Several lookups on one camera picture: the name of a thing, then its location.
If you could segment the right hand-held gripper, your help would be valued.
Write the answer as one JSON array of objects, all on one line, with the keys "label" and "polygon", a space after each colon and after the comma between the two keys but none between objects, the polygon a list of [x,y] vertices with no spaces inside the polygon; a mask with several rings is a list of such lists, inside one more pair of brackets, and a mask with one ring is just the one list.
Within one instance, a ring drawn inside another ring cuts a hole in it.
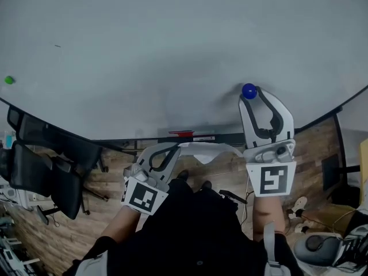
[{"label": "right hand-held gripper", "polygon": [[294,119],[274,94],[259,86],[256,89],[272,112],[271,130],[258,127],[250,102],[241,94],[238,104],[246,144],[243,152],[246,169],[256,197],[286,196],[291,192],[297,165],[293,156]]}]

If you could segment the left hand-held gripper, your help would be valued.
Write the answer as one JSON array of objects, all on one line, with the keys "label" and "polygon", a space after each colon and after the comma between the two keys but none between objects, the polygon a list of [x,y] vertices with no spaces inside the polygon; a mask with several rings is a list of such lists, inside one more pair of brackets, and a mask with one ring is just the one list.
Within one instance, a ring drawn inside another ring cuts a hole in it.
[{"label": "left hand-held gripper", "polygon": [[[124,188],[121,205],[140,213],[153,215],[168,196],[168,182],[180,156],[178,143],[165,142],[147,147],[138,157],[137,164],[124,169]],[[154,167],[153,158],[166,154],[159,167]],[[146,171],[154,171],[154,178]]]}]

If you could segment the blue round magnet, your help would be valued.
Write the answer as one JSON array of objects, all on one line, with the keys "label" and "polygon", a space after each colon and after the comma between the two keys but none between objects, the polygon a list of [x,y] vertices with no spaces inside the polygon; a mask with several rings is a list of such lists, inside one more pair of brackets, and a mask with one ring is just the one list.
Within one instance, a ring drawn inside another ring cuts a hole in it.
[{"label": "blue round magnet", "polygon": [[258,94],[256,86],[253,85],[252,83],[244,84],[241,92],[242,92],[242,96],[245,99],[254,99]]}]

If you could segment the white paper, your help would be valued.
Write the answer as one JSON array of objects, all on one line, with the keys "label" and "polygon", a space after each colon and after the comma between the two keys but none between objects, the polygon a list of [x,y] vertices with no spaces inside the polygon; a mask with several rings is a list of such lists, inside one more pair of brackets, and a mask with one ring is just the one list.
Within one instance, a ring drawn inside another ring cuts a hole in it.
[{"label": "white paper", "polygon": [[208,164],[222,153],[230,152],[238,157],[243,157],[243,153],[228,144],[217,144],[207,142],[188,142],[179,144],[181,148],[180,156],[193,156],[201,164]]}]

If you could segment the black-framed whiteboard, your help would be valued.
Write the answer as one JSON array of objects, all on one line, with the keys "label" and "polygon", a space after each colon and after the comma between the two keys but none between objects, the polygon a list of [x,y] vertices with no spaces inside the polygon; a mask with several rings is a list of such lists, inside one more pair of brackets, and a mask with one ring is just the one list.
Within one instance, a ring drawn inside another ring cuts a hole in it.
[{"label": "black-framed whiteboard", "polygon": [[245,83],[298,128],[348,101],[368,0],[0,0],[0,99],[80,137],[240,133]]}]

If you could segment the person's left forearm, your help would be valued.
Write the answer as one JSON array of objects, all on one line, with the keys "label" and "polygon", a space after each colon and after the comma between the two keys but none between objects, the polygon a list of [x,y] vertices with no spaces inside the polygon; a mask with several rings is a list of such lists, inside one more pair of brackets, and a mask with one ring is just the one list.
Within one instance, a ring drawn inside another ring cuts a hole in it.
[{"label": "person's left forearm", "polygon": [[121,243],[136,232],[141,213],[122,206],[112,221],[101,233],[101,237],[109,237],[116,243]]}]

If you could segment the person's right forearm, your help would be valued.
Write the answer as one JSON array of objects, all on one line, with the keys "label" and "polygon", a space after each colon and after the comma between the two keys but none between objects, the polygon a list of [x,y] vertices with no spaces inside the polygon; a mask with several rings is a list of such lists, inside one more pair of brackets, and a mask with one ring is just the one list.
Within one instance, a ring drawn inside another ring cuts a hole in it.
[{"label": "person's right forearm", "polygon": [[285,217],[280,197],[255,197],[252,211],[254,241],[263,239],[264,227],[270,222],[274,223],[276,233],[285,234]]}]

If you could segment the black flat device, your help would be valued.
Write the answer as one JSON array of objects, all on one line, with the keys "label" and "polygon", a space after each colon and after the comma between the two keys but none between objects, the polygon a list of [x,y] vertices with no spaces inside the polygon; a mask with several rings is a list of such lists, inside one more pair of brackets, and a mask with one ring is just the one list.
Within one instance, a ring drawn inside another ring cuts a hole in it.
[{"label": "black flat device", "polygon": [[241,204],[244,204],[246,205],[247,204],[247,199],[246,198],[242,198],[242,197],[239,197],[238,195],[228,191],[228,190],[220,190],[219,191],[219,194],[232,200],[232,201],[235,201],[235,202],[239,202]]}]

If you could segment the person's black-clothed body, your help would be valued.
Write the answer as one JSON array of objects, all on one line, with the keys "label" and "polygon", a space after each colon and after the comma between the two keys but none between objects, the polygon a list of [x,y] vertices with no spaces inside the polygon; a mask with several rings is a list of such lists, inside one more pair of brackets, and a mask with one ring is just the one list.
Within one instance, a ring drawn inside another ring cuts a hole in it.
[{"label": "person's black-clothed body", "polygon": [[121,243],[100,236],[62,276],[304,276],[273,222],[254,241],[242,231],[235,202],[181,179],[169,187],[134,234]]}]

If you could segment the white slipper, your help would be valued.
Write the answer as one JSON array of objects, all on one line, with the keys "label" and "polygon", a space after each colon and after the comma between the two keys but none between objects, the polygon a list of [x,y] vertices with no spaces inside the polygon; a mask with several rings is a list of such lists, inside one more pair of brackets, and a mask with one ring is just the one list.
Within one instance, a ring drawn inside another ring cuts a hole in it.
[{"label": "white slipper", "polygon": [[297,201],[294,203],[294,206],[291,209],[288,209],[286,211],[289,219],[296,219],[301,217],[303,211],[305,210],[305,206],[308,202],[308,199],[306,197],[300,197],[297,199]]},{"label": "white slipper", "polygon": [[313,222],[309,220],[305,220],[303,223],[299,223],[295,226],[295,233],[311,233],[313,231]]}]

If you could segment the black mesh office chair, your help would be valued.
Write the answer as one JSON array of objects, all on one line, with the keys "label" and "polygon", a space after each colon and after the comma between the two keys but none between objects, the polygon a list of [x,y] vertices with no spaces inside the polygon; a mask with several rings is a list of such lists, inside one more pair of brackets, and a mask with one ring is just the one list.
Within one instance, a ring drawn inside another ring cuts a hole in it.
[{"label": "black mesh office chair", "polygon": [[7,122],[15,130],[18,141],[53,150],[86,170],[99,167],[109,171],[102,160],[102,147],[75,137],[68,132],[35,118],[14,106],[10,106]]},{"label": "black mesh office chair", "polygon": [[10,149],[0,148],[0,176],[17,190],[25,190],[51,198],[54,208],[37,213],[42,222],[49,224],[48,216],[62,212],[74,220],[85,209],[83,193],[105,202],[109,197],[93,192],[85,186],[87,174],[80,175],[72,164],[59,156],[38,155],[27,146],[16,141]]}]

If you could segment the light wood table black leg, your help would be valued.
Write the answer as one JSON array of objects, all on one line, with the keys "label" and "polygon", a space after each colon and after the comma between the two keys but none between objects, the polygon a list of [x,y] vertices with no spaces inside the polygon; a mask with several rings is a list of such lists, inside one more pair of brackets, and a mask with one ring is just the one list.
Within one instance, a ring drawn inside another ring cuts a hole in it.
[{"label": "light wood table black leg", "polygon": [[360,164],[355,166],[339,166],[338,155],[330,156],[322,161],[323,189],[327,191],[337,184],[338,180],[344,175],[360,173],[359,187],[353,187],[347,182],[341,182],[328,198],[335,205],[350,206],[354,209],[359,207],[368,209],[368,139],[359,145]]}]

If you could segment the black white-trimmed bag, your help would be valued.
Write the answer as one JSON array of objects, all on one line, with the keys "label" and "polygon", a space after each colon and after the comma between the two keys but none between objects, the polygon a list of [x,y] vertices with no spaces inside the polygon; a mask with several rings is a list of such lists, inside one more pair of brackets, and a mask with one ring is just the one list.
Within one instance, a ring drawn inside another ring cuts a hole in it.
[{"label": "black white-trimmed bag", "polygon": [[368,214],[356,212],[347,227],[333,267],[353,273],[368,266]]}]

